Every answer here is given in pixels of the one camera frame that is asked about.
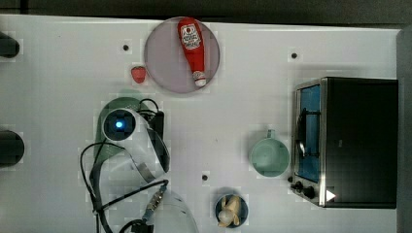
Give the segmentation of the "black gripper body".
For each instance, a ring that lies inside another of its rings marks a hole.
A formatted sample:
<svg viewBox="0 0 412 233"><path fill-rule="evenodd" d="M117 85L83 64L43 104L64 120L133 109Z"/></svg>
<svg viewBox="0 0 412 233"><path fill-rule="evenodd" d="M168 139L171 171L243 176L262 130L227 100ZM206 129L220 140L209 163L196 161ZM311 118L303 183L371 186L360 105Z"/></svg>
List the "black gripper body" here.
<svg viewBox="0 0 412 233"><path fill-rule="evenodd" d="M164 112L153 113L148 116L148 134L153 141L157 138L163 138L164 129Z"/></svg>

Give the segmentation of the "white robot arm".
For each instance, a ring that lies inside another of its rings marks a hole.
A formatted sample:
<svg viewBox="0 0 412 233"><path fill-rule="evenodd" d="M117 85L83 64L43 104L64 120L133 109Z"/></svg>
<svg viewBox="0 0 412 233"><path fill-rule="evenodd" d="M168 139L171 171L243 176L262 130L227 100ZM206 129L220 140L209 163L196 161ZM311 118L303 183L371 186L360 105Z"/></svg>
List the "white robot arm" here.
<svg viewBox="0 0 412 233"><path fill-rule="evenodd" d="M164 178L170 156L138 113L109 112L102 123L107 157L95 167L99 218L108 233L198 233L184 200Z"/></svg>

